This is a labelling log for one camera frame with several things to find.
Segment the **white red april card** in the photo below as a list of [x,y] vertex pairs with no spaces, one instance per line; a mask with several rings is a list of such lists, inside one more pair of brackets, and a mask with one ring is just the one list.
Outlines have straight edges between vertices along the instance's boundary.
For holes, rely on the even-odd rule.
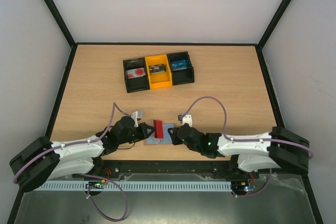
[[155,128],[154,137],[160,140],[163,139],[164,138],[163,122],[160,120],[154,120],[153,126]]

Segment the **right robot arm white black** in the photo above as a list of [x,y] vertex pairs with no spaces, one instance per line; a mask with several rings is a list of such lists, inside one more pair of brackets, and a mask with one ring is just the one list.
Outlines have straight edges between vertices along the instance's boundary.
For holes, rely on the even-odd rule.
[[174,145],[184,144],[207,158],[236,156],[229,172],[239,178],[260,169],[306,174],[313,156],[309,141],[283,127],[257,135],[202,133],[187,123],[167,130]]

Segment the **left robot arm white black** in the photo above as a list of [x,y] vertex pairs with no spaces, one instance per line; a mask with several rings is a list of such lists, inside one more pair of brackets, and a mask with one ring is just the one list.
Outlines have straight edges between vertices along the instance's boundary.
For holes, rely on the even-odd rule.
[[53,142],[47,136],[39,137],[10,160],[13,182],[27,193],[47,180],[88,174],[94,169],[96,158],[117,151],[122,144],[145,140],[154,132],[155,127],[123,116],[114,125],[80,140]]

